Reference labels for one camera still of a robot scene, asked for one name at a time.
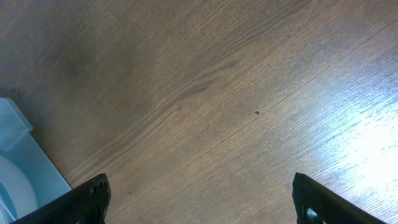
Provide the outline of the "clear plastic storage bin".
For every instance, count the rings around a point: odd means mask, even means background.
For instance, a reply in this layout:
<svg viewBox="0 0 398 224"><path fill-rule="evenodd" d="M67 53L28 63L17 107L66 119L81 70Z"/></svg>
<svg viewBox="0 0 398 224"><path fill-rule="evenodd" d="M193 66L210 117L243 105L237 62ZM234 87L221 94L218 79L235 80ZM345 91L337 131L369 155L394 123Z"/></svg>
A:
<svg viewBox="0 0 398 224"><path fill-rule="evenodd" d="M1 156L29 179L39 209L71 188L30 135L31 131L32 125L16 104L1 98Z"/></svg>

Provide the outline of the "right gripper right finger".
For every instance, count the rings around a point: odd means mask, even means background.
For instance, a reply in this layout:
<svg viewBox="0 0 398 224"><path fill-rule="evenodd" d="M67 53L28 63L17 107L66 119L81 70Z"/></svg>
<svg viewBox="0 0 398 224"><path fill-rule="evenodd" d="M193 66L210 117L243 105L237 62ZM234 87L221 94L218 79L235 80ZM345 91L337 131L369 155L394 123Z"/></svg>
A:
<svg viewBox="0 0 398 224"><path fill-rule="evenodd" d="M305 174L297 172L292 187L298 224L385 224Z"/></svg>

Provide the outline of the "cream white cup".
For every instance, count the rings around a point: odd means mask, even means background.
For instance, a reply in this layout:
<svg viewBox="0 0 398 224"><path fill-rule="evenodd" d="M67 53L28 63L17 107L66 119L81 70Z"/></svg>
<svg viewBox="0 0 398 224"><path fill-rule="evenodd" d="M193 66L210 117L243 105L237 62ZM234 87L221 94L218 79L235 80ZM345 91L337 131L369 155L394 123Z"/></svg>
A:
<svg viewBox="0 0 398 224"><path fill-rule="evenodd" d="M33 187L26 175L1 156L1 223L11 223L38 209Z"/></svg>

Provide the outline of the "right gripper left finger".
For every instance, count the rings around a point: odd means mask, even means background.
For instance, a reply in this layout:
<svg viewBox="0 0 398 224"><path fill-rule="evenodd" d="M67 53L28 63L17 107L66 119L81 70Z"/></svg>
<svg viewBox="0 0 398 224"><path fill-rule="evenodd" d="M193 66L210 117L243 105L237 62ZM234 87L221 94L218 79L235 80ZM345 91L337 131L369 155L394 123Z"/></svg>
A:
<svg viewBox="0 0 398 224"><path fill-rule="evenodd" d="M106 174L98 174L12 224L104 224L111 200Z"/></svg>

